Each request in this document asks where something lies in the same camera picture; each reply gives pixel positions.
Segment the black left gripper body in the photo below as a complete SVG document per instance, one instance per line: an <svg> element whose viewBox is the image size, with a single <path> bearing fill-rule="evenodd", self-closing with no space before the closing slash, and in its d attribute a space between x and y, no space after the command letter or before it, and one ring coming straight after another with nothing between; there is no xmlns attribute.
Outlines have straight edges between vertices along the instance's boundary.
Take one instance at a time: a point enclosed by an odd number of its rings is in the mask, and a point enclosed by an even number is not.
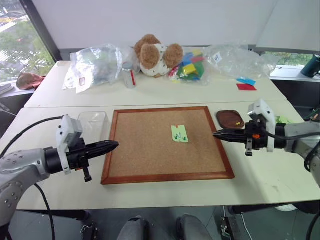
<svg viewBox="0 0 320 240"><path fill-rule="evenodd" d="M89 172L89 160L86 157L87 147L83 138L79 138L75 144L69 148L69 152L66 153L67 161L70 170L83 170L84 181L90 182L92 177Z"/></svg>

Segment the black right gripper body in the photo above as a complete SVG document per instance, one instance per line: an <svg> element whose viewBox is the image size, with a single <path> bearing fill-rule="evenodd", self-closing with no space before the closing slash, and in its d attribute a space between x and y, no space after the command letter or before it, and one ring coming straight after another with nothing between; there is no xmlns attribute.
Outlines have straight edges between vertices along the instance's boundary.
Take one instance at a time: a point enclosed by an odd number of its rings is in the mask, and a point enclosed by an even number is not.
<svg viewBox="0 0 320 240"><path fill-rule="evenodd" d="M268 146L266 127L261 122L256 123L253 120L247 122L245 124L244 135L245 155L248 157L253 156L253 150L259 151Z"/></svg>

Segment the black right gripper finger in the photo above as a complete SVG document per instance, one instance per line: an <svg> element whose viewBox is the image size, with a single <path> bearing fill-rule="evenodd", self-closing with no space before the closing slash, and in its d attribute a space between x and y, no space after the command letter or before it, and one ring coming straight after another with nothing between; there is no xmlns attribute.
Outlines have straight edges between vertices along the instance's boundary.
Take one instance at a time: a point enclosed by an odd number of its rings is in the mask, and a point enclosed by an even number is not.
<svg viewBox="0 0 320 240"><path fill-rule="evenodd" d="M245 134L244 129L240 128L225 128L214 132L213 136L243 136Z"/></svg>
<svg viewBox="0 0 320 240"><path fill-rule="evenodd" d="M244 135L237 134L213 134L213 136L221 141L231 142L231 143L246 143L247 137Z"/></svg>

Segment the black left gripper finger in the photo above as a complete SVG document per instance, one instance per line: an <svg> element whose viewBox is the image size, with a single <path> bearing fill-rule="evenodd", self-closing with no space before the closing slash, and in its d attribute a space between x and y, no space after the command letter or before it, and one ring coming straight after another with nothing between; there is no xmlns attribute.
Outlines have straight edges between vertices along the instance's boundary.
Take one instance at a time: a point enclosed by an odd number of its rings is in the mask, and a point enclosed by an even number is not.
<svg viewBox="0 0 320 240"><path fill-rule="evenodd" d="M109 153L115 150L119 146L117 141L113 140L103 140L91 144L86 145L86 149L88 152L102 152Z"/></svg>
<svg viewBox="0 0 320 240"><path fill-rule="evenodd" d="M96 146L87 150L87 159L93 159L99 156L106 155L115 150L117 145Z"/></svg>

